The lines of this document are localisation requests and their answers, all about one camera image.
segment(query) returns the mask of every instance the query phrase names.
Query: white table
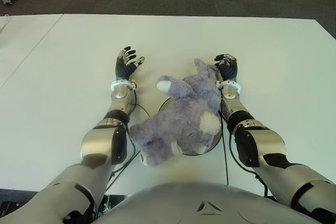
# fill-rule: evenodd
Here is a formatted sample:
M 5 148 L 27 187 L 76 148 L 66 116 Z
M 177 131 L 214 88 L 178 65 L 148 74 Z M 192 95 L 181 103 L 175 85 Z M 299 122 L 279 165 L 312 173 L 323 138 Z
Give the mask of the white table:
M 291 162 L 336 180 L 336 41 L 314 20 L 63 15 L 0 90 L 0 188 L 40 190 L 80 161 L 82 137 L 110 105 L 115 58 L 127 45 L 146 57 L 134 79 L 151 114 L 167 98 L 155 89 L 160 75 L 183 78 L 195 72 L 194 58 L 234 55 L 252 115 L 281 134 Z M 136 110 L 131 124 L 145 118 Z M 229 154 L 228 167 L 230 184 L 261 193 Z M 223 145 L 156 168 L 136 158 L 108 193 L 170 181 L 226 183 Z
M 0 88 L 62 14 L 10 16 L 0 33 Z M 0 17 L 0 29 L 7 17 Z

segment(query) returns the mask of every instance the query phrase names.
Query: triangle logo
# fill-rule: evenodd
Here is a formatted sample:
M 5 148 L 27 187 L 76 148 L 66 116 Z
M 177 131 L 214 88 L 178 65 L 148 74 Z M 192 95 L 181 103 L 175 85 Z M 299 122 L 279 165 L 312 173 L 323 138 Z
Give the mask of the triangle logo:
M 197 210 L 199 215 L 222 215 L 223 210 L 221 210 L 214 203 L 209 200 L 203 200 Z

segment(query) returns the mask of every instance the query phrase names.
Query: purple plush toy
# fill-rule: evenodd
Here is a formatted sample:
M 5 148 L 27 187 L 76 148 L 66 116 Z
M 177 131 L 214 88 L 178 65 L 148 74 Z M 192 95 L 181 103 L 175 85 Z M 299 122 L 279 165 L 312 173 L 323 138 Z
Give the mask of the purple plush toy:
M 183 80 L 161 76 L 156 88 L 173 101 L 164 111 L 130 128 L 145 165 L 155 166 L 190 151 L 203 154 L 221 129 L 217 116 L 221 104 L 217 68 L 199 59 L 195 59 L 195 64 L 198 74 Z

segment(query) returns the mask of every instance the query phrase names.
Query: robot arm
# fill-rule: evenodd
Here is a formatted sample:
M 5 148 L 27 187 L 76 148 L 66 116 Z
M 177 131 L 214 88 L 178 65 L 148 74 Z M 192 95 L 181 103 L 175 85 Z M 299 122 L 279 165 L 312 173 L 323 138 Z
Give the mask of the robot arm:
M 225 80 L 223 117 L 234 135 L 240 161 L 258 174 L 278 202 L 322 223 L 336 223 L 336 185 L 308 166 L 290 163 L 283 139 L 254 119 L 239 100 L 237 62 L 220 55 L 216 65 Z
M 144 62 L 124 48 L 116 64 L 111 107 L 84 137 L 81 163 L 69 166 L 29 203 L 0 219 L 0 223 L 91 223 L 117 164 L 127 156 L 127 124 L 135 107 L 135 82 L 130 75 Z

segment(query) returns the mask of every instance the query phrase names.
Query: white plush foot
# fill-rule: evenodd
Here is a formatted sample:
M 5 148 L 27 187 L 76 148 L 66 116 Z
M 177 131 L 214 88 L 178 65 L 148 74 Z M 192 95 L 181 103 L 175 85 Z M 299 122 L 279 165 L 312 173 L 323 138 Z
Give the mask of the white plush foot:
M 203 154 L 203 153 L 205 153 L 205 151 L 206 151 L 206 146 L 205 146 L 205 145 L 202 145 L 202 146 L 196 148 L 194 151 L 195 151 L 196 153 L 198 153 L 198 154 Z
M 157 90 L 160 90 L 160 91 L 162 91 L 162 92 L 168 93 L 171 84 L 172 84 L 172 83 L 171 83 L 170 81 L 159 81 L 159 82 L 156 84 L 156 88 L 157 88 Z
M 11 0 L 2 0 L 2 2 L 3 2 L 4 4 L 9 4 L 9 5 L 12 4 L 12 1 L 11 1 Z
M 146 156 L 142 155 L 142 153 L 140 153 L 140 161 L 141 161 L 145 166 L 148 166 L 147 161 L 146 161 Z
M 172 152 L 174 156 L 180 156 L 183 154 L 182 149 L 179 147 L 176 141 L 171 143 L 171 147 L 172 147 Z
M 199 121 L 200 127 L 199 129 L 204 133 L 204 134 L 211 134 L 211 135 L 216 135 L 219 130 L 221 129 L 221 123 L 219 122 L 218 117 L 210 113 L 208 111 L 204 112 L 201 115 L 201 119 Z

